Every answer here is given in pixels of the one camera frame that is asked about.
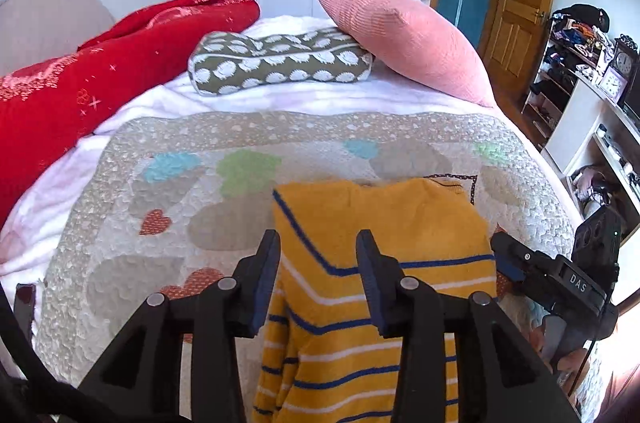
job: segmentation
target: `wooden door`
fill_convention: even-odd
[[[529,85],[553,0],[498,0],[484,66],[494,86],[520,99]]]

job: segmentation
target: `folded sweater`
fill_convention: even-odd
[[[382,339],[370,322],[356,236],[370,229],[381,253],[439,292],[468,297],[486,291],[495,297],[484,219],[457,181],[286,184],[273,196],[282,253],[254,421],[389,421],[401,340]],[[454,422],[453,335],[446,335],[445,348],[447,422]]]

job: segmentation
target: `wooden floor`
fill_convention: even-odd
[[[522,104],[516,103],[511,96],[508,96],[507,93],[502,91],[497,85],[493,85],[493,89],[495,101],[498,103],[500,110],[522,131],[527,139],[533,143],[534,147],[539,148],[538,144],[543,141],[543,138],[540,132],[533,126],[533,123],[520,113]]]

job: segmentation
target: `metal screw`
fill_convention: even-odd
[[[146,303],[153,308],[158,307],[162,302],[164,302],[164,295],[162,293],[151,293],[146,298]]]
[[[420,285],[420,282],[418,282],[418,279],[414,277],[404,277],[400,281],[400,286],[402,287],[402,289],[414,290],[418,289],[418,285]]]
[[[471,295],[471,300],[481,306],[487,306],[491,303],[491,297],[484,291],[476,291]]]
[[[238,282],[233,277],[221,278],[218,281],[218,289],[222,289],[222,291],[229,291],[234,289],[237,285]]]

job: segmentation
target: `headboard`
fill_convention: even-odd
[[[113,24],[99,0],[0,0],[0,76],[73,53]]]

